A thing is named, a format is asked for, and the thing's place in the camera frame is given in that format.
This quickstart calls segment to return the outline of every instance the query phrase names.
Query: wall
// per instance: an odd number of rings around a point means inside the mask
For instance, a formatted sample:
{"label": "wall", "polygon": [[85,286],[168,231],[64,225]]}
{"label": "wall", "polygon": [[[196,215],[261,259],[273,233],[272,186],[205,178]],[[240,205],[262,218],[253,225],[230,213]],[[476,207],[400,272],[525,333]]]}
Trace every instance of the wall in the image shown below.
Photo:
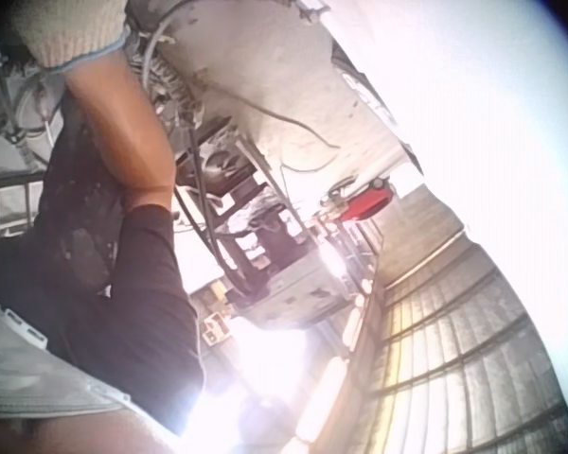
{"label": "wall", "polygon": [[537,327],[568,402],[568,39],[522,1],[327,0],[433,192]]}

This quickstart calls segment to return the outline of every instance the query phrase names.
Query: person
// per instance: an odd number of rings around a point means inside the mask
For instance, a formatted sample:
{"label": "person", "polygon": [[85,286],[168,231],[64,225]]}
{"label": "person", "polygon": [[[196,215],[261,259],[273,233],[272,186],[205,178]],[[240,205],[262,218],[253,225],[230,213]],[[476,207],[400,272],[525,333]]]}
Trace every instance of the person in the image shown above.
{"label": "person", "polygon": [[[14,30],[40,65],[64,74],[67,93],[34,225],[22,236],[0,239],[0,310],[46,337],[52,357],[129,395],[153,420],[180,434],[204,385],[197,314],[174,251],[174,155],[120,49],[125,5],[33,0],[15,1],[9,10]],[[14,369],[24,375],[22,367]],[[50,380],[44,375],[38,372],[39,382]],[[48,388],[59,392],[59,386]],[[122,406],[104,410],[109,414],[65,412],[89,423],[54,419],[61,410],[23,414],[45,420],[50,414],[40,438],[53,443],[59,437],[51,434],[61,427],[87,424],[106,433],[118,426],[115,414],[125,411]],[[145,452],[131,446],[122,452]]]}

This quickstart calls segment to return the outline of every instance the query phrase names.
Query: white glove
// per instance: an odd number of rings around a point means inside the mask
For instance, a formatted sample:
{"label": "white glove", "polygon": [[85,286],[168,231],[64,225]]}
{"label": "white glove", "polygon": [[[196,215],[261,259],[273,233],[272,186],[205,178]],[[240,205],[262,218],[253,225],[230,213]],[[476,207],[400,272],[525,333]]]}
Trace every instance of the white glove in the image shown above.
{"label": "white glove", "polygon": [[13,28],[38,63],[65,71],[124,43],[127,0],[16,0]]}

